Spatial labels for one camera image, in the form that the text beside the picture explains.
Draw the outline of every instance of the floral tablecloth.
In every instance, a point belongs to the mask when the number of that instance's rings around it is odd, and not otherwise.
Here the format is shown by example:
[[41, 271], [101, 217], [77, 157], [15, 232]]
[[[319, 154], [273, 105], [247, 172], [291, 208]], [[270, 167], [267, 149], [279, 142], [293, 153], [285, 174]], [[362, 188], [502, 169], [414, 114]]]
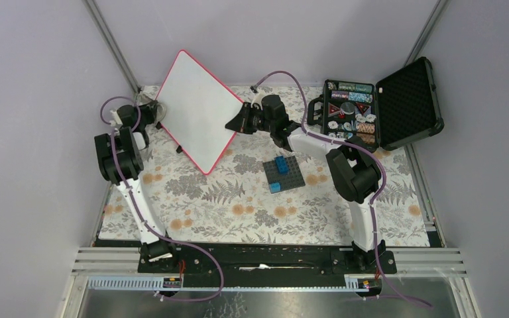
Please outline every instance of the floral tablecloth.
[[[240, 98], [248, 87], [230, 87]], [[290, 118], [300, 121], [303, 104], [297, 88], [262, 87], [278, 94]], [[154, 98], [158, 86], [145, 87]], [[308, 100], [321, 87], [305, 87]], [[352, 242], [353, 224], [346, 201], [335, 191], [325, 162], [277, 148], [268, 133], [238, 134], [214, 171], [204, 176], [163, 130], [148, 127], [150, 147], [144, 158], [143, 183], [154, 212], [176, 240], [277, 244]], [[262, 163], [296, 156], [306, 186], [271, 194]], [[388, 172], [378, 198], [378, 225], [388, 246], [429, 246], [405, 152], [378, 150], [374, 155]], [[113, 192], [104, 207], [99, 239], [138, 240], [132, 215], [121, 194]]]

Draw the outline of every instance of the blue block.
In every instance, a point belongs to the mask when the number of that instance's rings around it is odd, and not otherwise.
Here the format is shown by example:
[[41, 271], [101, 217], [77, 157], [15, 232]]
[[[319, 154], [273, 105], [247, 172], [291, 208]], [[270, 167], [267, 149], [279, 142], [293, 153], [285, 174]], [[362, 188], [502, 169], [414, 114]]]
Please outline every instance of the blue block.
[[279, 156], [274, 159], [276, 161], [276, 167], [278, 168], [279, 174], [287, 174], [290, 169], [288, 169], [288, 164], [286, 163], [286, 159], [284, 156]]
[[270, 192], [276, 193], [280, 192], [280, 182], [274, 182], [273, 184], [270, 184]]

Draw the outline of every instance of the white wall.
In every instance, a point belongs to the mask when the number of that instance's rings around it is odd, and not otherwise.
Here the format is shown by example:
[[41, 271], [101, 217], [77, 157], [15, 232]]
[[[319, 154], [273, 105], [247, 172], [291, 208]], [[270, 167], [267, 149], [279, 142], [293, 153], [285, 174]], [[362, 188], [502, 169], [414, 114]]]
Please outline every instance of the white wall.
[[509, 1], [452, 1], [423, 55], [445, 128], [417, 143], [483, 317], [509, 317]]
[[[141, 85], [161, 83], [180, 49], [224, 83], [274, 70], [300, 82], [381, 80], [405, 62], [436, 0], [98, 0]], [[292, 82], [286, 76], [268, 81]]]
[[130, 90], [82, 1], [0, 1], [0, 317], [55, 314], [99, 213], [114, 94]]

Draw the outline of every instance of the metal floor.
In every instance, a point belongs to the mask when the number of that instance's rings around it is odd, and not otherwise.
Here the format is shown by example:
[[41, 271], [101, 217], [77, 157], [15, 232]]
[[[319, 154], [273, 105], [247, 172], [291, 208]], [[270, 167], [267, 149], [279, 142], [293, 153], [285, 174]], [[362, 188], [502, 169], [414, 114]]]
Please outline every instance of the metal floor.
[[[459, 317], [450, 285], [443, 278], [406, 278], [394, 283], [403, 293], [424, 298], [434, 310], [400, 300], [350, 301], [355, 293], [227, 291], [199, 303], [163, 301], [151, 291], [87, 290], [80, 317]], [[392, 294], [384, 287], [382, 294]], [[181, 292], [175, 297], [202, 297], [209, 293]]]

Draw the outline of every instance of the open black case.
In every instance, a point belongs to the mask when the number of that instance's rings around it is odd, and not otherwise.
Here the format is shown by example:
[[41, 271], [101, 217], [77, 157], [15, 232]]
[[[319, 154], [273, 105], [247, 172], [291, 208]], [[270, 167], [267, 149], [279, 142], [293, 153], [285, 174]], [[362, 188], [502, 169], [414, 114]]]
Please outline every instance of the open black case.
[[[323, 103], [315, 110], [315, 103]], [[394, 150], [442, 131], [432, 65], [425, 58], [376, 85], [328, 79], [309, 104], [309, 125], [337, 138], [361, 137], [371, 151]]]

